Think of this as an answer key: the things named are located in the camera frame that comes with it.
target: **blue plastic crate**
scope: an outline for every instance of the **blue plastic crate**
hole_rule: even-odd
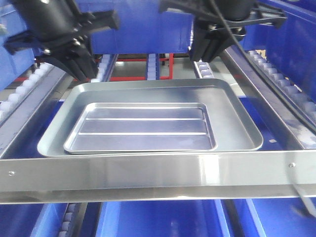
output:
[[[188,51],[193,16],[175,12],[159,14],[158,0],[77,0],[77,3],[82,11],[118,12],[119,30],[93,35],[96,54]]]
[[[220,200],[105,202],[96,237],[230,237]]]
[[[245,237],[313,237],[316,219],[299,198],[234,200]]]
[[[316,101],[316,2],[261,1],[283,9],[288,19],[280,29],[248,27],[244,48],[266,49],[268,60]]]
[[[0,205],[0,237],[56,237],[67,204]]]
[[[6,88],[18,76],[24,73],[33,63],[32,50],[23,50],[10,55],[4,48],[6,38],[26,30],[26,25],[7,1],[0,1],[0,24],[6,27],[7,34],[0,36],[0,90]]]

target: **metal rail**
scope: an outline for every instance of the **metal rail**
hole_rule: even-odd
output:
[[[236,48],[225,50],[221,58],[284,149],[316,149],[315,134],[289,111]]]
[[[17,149],[28,144],[30,136],[48,119],[72,80],[56,67],[43,78],[0,127],[0,158],[12,157]]]
[[[315,151],[0,160],[0,202],[316,196]]]

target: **black cable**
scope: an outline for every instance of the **black cable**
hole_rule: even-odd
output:
[[[234,236],[245,237],[245,233],[239,221],[239,216],[234,201],[231,199],[226,199],[224,200],[224,205],[226,207],[228,217],[231,221]]]
[[[278,91],[270,81],[270,79],[267,77],[267,75],[261,71],[261,69],[248,57],[247,53],[244,51],[238,40],[235,38],[230,26],[227,24],[225,18],[223,17],[220,9],[218,8],[215,0],[209,0],[210,4],[214,8],[214,11],[216,15],[219,17],[221,23],[223,24],[224,28],[227,30],[227,33],[229,34],[230,38],[233,40],[237,48],[239,49],[242,56],[245,58],[245,60],[249,63],[249,65],[252,67],[252,69],[264,80],[264,82],[276,93],[276,95],[281,99],[281,101],[287,106],[287,108],[302,122],[303,125],[305,125],[309,130],[311,130],[313,133],[316,134],[316,127],[313,122],[304,114],[302,114],[297,106],[293,106],[286,97]]]

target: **tray rim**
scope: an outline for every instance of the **tray rim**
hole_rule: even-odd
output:
[[[246,119],[250,122],[248,123],[247,126],[245,126],[245,129],[248,130],[250,129],[248,126],[252,126],[252,129],[255,130],[257,139],[257,145],[251,149],[235,149],[235,150],[222,150],[218,151],[215,149],[215,152],[240,152],[240,151],[256,151],[263,145],[263,136],[260,133],[260,130],[258,127],[255,125],[254,121],[250,117],[249,113],[245,109],[245,107],[242,105],[238,97],[234,94],[233,90],[229,86],[229,84],[221,79],[173,79],[173,80],[151,80],[151,81],[120,81],[120,82],[97,82],[97,83],[84,83],[75,86],[71,92],[69,93],[67,99],[64,101],[63,105],[53,118],[52,122],[48,126],[47,130],[41,137],[37,148],[38,152],[42,154],[45,157],[64,157],[64,156],[71,156],[71,157],[84,157],[84,156],[91,156],[91,155],[72,155],[72,154],[58,154],[58,155],[53,155],[49,153],[49,149],[46,148],[46,143],[52,144],[52,141],[54,140],[51,134],[56,135],[55,129],[53,129],[54,124],[58,124],[58,120],[64,120],[66,119],[66,115],[63,114],[64,111],[69,110],[73,102],[76,100],[76,98],[81,94],[85,92],[91,92],[91,91],[121,91],[121,90],[128,90],[128,89],[147,89],[147,88],[178,88],[178,87],[192,87],[192,88],[201,88],[201,87],[219,87],[225,91],[228,97],[234,97],[236,98],[233,101],[233,106],[234,108],[238,107],[239,109],[242,109],[242,113],[246,117]],[[116,156],[116,155],[128,155],[133,153],[111,153],[111,154],[102,154],[103,156]]]

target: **metal tray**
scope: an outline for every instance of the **metal tray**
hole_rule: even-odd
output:
[[[215,140],[200,103],[92,103],[64,149],[72,154],[211,151]]]
[[[44,156],[76,156],[64,150],[64,143],[85,107],[91,103],[203,104],[216,141],[213,151],[253,151],[263,143],[260,131],[225,81],[174,79],[85,83],[76,86],[42,136],[38,151]],[[109,155],[127,153],[130,152],[104,152]]]

